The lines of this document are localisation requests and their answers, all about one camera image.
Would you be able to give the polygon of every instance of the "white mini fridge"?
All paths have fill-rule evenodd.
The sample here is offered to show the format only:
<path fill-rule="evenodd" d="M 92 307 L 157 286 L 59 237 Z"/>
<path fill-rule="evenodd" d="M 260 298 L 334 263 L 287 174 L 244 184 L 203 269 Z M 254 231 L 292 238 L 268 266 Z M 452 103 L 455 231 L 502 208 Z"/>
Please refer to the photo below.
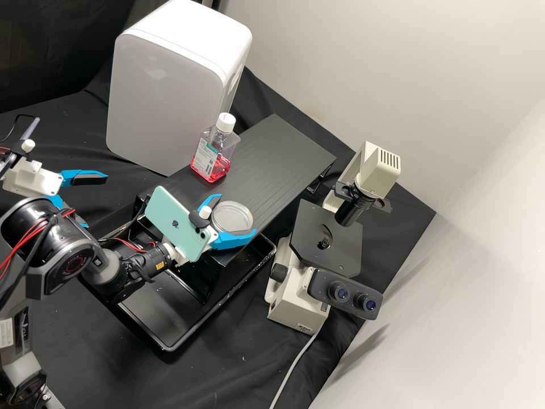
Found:
<path fill-rule="evenodd" d="M 228 112 L 250 30 L 191 0 L 170 0 L 115 42 L 106 143 L 169 176 L 188 165 L 201 131 Z"/>

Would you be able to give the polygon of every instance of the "white bottle cap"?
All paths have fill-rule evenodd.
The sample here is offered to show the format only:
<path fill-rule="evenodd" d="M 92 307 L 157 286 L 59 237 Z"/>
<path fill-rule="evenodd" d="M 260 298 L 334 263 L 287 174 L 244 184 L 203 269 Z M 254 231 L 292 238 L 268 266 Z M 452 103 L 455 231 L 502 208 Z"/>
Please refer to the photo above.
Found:
<path fill-rule="evenodd" d="M 228 112 L 222 112 L 220 116 L 217 117 L 216 128 L 221 132 L 231 133 L 233 132 L 234 123 L 237 120 Z"/>

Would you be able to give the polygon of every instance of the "black tablecloth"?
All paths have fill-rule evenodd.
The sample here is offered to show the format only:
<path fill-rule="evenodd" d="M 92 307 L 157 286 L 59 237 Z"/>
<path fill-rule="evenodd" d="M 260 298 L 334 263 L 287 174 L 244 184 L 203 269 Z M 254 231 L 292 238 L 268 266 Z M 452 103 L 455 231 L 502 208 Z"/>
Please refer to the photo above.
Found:
<path fill-rule="evenodd" d="M 94 90 L 107 89 L 95 87 Z M 107 101 L 107 95 L 99 95 Z M 277 113 L 337 156 L 333 172 L 353 152 L 245 71 L 232 111 L 237 130 Z M 120 159 L 106 148 L 107 107 L 82 91 L 0 115 L 9 130 L 15 112 L 42 119 L 33 158 L 47 169 L 94 168 L 110 175 L 104 186 L 61 191 L 95 232 L 124 222 L 135 195 L 162 177 Z M 303 197 L 319 201 L 317 195 Z M 17 200 L 0 193 L 6 209 Z M 358 277 L 383 291 L 434 215 L 396 185 L 389 195 L 391 216 L 364 215 L 363 273 Z M 297 201 L 265 230 L 277 240 L 290 231 Z M 67 408 L 265 408 L 308 337 L 267 320 L 263 300 L 266 269 L 251 279 L 179 352 L 154 353 L 138 332 L 130 331 L 78 280 L 42 302 L 33 303 L 34 350 L 48 372 L 49 385 Z M 315 343 L 301 359 L 278 403 L 299 408 L 313 397 L 337 364 L 362 322 L 332 310 Z"/>

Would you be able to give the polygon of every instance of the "flask label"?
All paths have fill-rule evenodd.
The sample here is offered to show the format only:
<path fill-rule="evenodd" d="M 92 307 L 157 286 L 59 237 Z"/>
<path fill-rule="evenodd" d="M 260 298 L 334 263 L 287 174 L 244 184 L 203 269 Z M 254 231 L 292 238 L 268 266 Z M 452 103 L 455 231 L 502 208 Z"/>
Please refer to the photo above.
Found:
<path fill-rule="evenodd" d="M 193 159 L 193 167 L 202 175 L 210 177 L 214 169 L 214 163 L 217 159 L 218 151 L 203 138 L 199 141 L 199 146 Z"/>

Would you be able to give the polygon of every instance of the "white wall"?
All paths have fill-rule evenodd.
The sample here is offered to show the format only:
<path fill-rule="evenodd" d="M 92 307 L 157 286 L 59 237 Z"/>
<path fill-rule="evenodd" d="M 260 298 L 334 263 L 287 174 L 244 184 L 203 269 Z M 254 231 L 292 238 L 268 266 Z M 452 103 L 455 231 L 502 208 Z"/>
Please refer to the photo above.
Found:
<path fill-rule="evenodd" d="M 434 218 L 311 408 L 544 407 L 543 158 L 545 101 Z"/>
<path fill-rule="evenodd" d="M 540 0 L 223 0 L 248 67 L 352 148 L 401 155 L 441 211 L 543 96 Z"/>

